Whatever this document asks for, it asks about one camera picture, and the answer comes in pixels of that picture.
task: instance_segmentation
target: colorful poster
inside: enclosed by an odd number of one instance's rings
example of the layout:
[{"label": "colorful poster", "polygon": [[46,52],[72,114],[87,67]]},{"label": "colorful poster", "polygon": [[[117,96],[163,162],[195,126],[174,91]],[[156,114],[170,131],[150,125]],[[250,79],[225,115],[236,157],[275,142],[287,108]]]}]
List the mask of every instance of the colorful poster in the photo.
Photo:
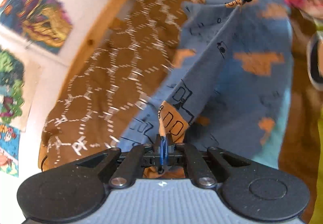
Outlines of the colorful poster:
[{"label": "colorful poster", "polygon": [[18,177],[18,129],[0,123],[0,172]]},{"label": "colorful poster", "polygon": [[57,0],[4,0],[0,3],[0,24],[54,54],[72,30]]},{"label": "colorful poster", "polygon": [[0,47],[0,122],[25,131],[40,66]]}]

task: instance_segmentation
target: yellow fabric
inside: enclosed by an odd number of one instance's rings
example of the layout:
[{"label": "yellow fabric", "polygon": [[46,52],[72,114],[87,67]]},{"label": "yellow fabric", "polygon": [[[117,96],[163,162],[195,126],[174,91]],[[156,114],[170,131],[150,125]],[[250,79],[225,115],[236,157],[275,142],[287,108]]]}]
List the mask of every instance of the yellow fabric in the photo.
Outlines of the yellow fabric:
[{"label": "yellow fabric", "polygon": [[319,161],[318,180],[316,184],[317,197],[314,206],[313,216],[309,224],[321,224],[323,220],[323,107],[321,108],[321,116],[318,120],[318,129],[320,135],[321,154]]}]

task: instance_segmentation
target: black line drawing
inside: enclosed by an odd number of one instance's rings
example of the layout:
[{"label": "black line drawing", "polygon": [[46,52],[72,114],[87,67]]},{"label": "black line drawing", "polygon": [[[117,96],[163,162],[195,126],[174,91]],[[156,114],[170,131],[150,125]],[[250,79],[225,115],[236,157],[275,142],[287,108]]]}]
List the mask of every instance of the black line drawing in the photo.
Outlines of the black line drawing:
[{"label": "black line drawing", "polygon": [[219,142],[215,139],[215,137],[210,133],[210,137],[209,137],[212,141],[211,141],[211,144],[208,143],[207,145],[205,144],[202,144],[202,146],[205,148],[205,149],[208,149],[210,147],[210,145],[212,147],[218,147],[220,144]]},{"label": "black line drawing", "polygon": [[[175,126],[176,126],[176,125],[178,125],[178,124],[180,124],[180,128],[178,128],[178,131],[177,131],[177,133],[175,134],[175,132],[173,131],[173,129],[174,129],[174,128],[175,128]],[[177,121],[176,121],[176,123],[171,127],[171,129],[169,130],[169,132],[170,132],[172,135],[177,136],[177,135],[179,135],[179,134],[180,134],[180,132],[181,132],[181,130],[183,129],[183,127],[184,127],[183,122],[181,122],[181,121],[177,120]]]},{"label": "black line drawing", "polygon": [[154,142],[147,135],[147,133],[149,130],[154,128],[154,125],[150,122],[144,122],[136,118],[133,118],[133,119],[134,119],[133,123],[130,123],[129,129],[136,130],[138,133],[143,133],[143,135],[146,136],[149,139],[149,141],[153,144]]},{"label": "black line drawing", "polygon": [[139,142],[137,142],[137,141],[134,141],[134,140],[130,140],[130,139],[127,139],[127,138],[124,138],[124,137],[120,137],[121,139],[124,139],[124,140],[129,140],[129,141],[131,141],[132,142],[132,146],[134,147],[134,146],[137,146],[137,145],[140,145],[141,143],[139,143]]},{"label": "black line drawing", "polygon": [[193,33],[191,27],[190,27],[190,34],[193,35],[193,36],[200,36],[200,37],[202,37],[201,32]]},{"label": "black line drawing", "polygon": [[208,105],[206,105],[205,109],[206,111],[216,111],[219,113],[224,113],[228,110],[228,105],[227,103],[223,100],[223,95],[217,91],[214,90],[214,94],[211,95]]},{"label": "black line drawing", "polygon": [[278,91],[273,91],[271,94],[260,95],[260,103],[267,108],[265,113],[266,117],[272,118],[273,120],[277,119],[277,114],[279,114],[279,105],[277,101],[280,101],[281,95]]},{"label": "black line drawing", "polygon": [[171,112],[168,112],[167,113],[167,115],[163,118],[163,122],[166,120],[166,122],[167,122],[167,120],[169,120],[168,121],[168,123],[167,123],[167,125],[165,125],[165,123],[163,123],[164,124],[164,127],[168,127],[169,126],[169,124],[172,122],[172,120],[173,120],[173,118],[174,118],[174,115],[171,113]]},{"label": "black line drawing", "polygon": [[176,87],[176,84],[167,85],[167,87],[173,89],[174,87]]},{"label": "black line drawing", "polygon": [[180,86],[177,91],[174,93],[174,95],[172,96],[172,99],[174,99],[175,101],[177,101],[176,104],[173,104],[173,107],[176,108],[176,110],[180,110],[183,109],[190,117],[190,121],[188,122],[188,124],[190,125],[194,119],[193,114],[188,111],[186,108],[184,108],[184,105],[186,103],[186,101],[189,99],[189,97],[193,94],[193,91],[191,91],[184,83],[183,80],[182,84],[183,86]]},{"label": "black line drawing", "polygon": [[149,115],[149,114],[147,114],[147,116],[145,116],[145,117],[142,119],[142,121],[143,121],[143,122],[146,122],[147,118],[149,118],[149,117],[150,117],[150,115]]},{"label": "black line drawing", "polygon": [[224,58],[223,54],[225,54],[225,52],[228,50],[226,44],[223,41],[218,42],[216,44],[217,44],[218,50],[220,51],[222,57]]}]

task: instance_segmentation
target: white wall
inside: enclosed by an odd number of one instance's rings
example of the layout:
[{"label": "white wall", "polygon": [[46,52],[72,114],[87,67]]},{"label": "white wall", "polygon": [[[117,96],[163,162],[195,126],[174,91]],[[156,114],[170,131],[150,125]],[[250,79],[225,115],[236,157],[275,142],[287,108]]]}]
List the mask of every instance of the white wall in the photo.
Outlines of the white wall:
[{"label": "white wall", "polygon": [[20,138],[19,178],[0,173],[1,224],[19,224],[25,220],[17,203],[17,189],[25,179],[40,172],[38,152],[46,117],[56,103],[60,88],[78,48],[109,0],[60,1],[63,2],[74,26],[57,56],[36,45],[30,45],[26,49],[28,43],[24,39],[0,26],[0,45],[9,48],[16,54],[27,50],[30,57],[42,67],[26,132],[22,133]]}]

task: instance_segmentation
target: metal screw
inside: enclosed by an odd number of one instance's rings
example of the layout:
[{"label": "metal screw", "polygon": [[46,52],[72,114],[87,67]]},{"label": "metal screw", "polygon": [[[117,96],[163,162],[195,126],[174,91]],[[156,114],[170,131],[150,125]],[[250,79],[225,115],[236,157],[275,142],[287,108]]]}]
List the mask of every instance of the metal screw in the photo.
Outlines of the metal screw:
[{"label": "metal screw", "polygon": [[215,184],[215,180],[210,178],[210,177],[201,177],[199,179],[199,183],[202,185],[202,186],[212,186]]},{"label": "metal screw", "polygon": [[123,186],[127,183],[127,180],[123,177],[115,177],[111,180],[111,184],[114,186]]}]

